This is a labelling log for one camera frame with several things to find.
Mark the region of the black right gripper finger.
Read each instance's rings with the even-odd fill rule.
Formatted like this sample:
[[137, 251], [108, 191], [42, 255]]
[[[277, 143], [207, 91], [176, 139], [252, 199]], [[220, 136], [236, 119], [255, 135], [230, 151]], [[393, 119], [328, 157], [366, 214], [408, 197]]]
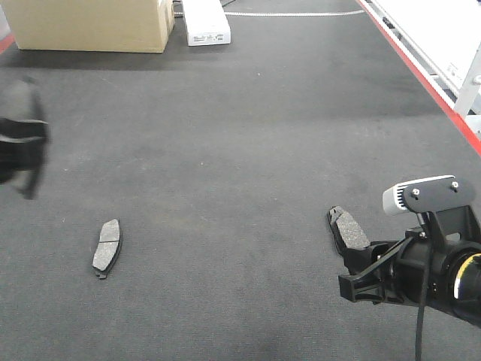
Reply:
[[357, 275], [377, 261], [391, 247], [390, 241], [372, 241], [361, 249], [347, 247], [342, 252], [345, 267], [351, 275]]
[[398, 256], [413, 239], [390, 241], [391, 247], [357, 275], [338, 277], [340, 295], [351, 302], [408, 303], [396, 274]]

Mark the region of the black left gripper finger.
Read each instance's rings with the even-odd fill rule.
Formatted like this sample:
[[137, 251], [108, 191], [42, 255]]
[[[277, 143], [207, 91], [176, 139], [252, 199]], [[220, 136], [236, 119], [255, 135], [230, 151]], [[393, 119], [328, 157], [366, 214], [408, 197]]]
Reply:
[[14, 186], [33, 199], [49, 144], [48, 123], [43, 120], [1, 118], [1, 184], [17, 179]]

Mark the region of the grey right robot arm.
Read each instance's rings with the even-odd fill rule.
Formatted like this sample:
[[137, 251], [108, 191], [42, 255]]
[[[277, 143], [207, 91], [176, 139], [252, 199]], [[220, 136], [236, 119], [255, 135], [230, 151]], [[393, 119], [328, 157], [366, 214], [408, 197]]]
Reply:
[[421, 234], [416, 227], [400, 241], [343, 247], [340, 255], [349, 273], [339, 277], [341, 296], [351, 302], [418, 307], [425, 290], [429, 308], [479, 326], [480, 244], [464, 239], [443, 242], [433, 249], [426, 275], [426, 255], [432, 247]]

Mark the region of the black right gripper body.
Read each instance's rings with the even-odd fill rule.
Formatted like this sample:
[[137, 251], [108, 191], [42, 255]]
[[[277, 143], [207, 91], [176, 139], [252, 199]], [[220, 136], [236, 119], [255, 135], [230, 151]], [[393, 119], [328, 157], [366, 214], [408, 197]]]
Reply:
[[427, 306], [460, 320], [480, 319], [480, 228], [408, 229], [413, 240], [401, 251], [396, 274], [408, 303]]

